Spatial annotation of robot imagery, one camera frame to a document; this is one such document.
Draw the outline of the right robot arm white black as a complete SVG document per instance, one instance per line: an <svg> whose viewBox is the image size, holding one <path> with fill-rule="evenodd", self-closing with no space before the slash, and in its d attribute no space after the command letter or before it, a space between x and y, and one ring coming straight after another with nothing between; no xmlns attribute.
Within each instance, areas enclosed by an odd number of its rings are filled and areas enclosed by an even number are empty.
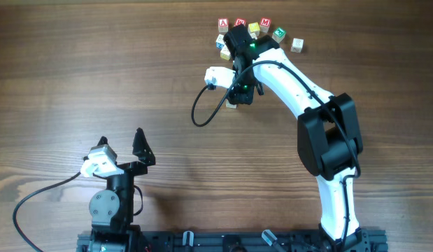
<svg viewBox="0 0 433 252"><path fill-rule="evenodd" d="M234 59L227 100L251 104L254 91L267 86L290 109L297 119L299 158L318 182L321 228L333 244L345 242L359 228L352 182L360 175L363 143L353 100L316 85L268 35L255 40L240 24L223 40Z"/></svg>

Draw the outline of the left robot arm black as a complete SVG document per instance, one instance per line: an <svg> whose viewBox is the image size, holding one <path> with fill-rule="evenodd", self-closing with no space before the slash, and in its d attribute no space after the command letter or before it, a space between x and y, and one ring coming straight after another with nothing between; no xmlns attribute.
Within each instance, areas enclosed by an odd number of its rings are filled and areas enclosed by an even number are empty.
<svg viewBox="0 0 433 252"><path fill-rule="evenodd" d="M134 194L141 191L134 178L147 174L148 167L155 164L155 156L141 128L134 135L132 154L137 160L118 164L118 155L104 136L90 149L80 173L104 179L106 188L90 200L92 231L78 238L77 251L152 250L141 228L132 223L141 213L141 210L134 211Z"/></svg>

